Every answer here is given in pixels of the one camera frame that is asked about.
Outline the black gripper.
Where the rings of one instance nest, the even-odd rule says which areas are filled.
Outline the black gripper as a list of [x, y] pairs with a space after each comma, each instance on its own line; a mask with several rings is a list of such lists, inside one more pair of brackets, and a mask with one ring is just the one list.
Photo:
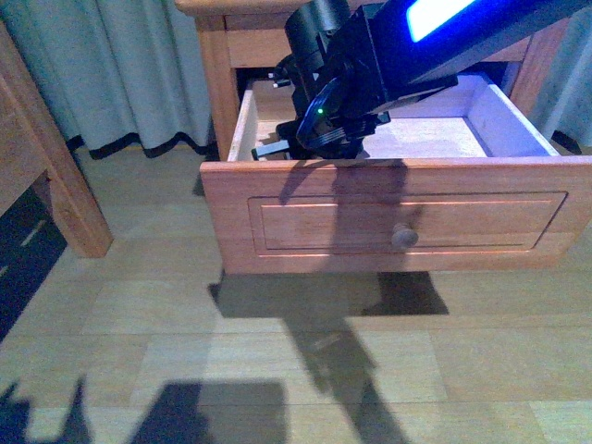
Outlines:
[[351, 20], [346, 1], [310, 1], [286, 21], [291, 54], [270, 74], [276, 88], [293, 85], [296, 118], [277, 125], [278, 142], [251, 150], [254, 160], [285, 153], [293, 159], [353, 159], [363, 139], [390, 122], [386, 114], [347, 119], [339, 115], [353, 85], [353, 63], [329, 62], [329, 44]]

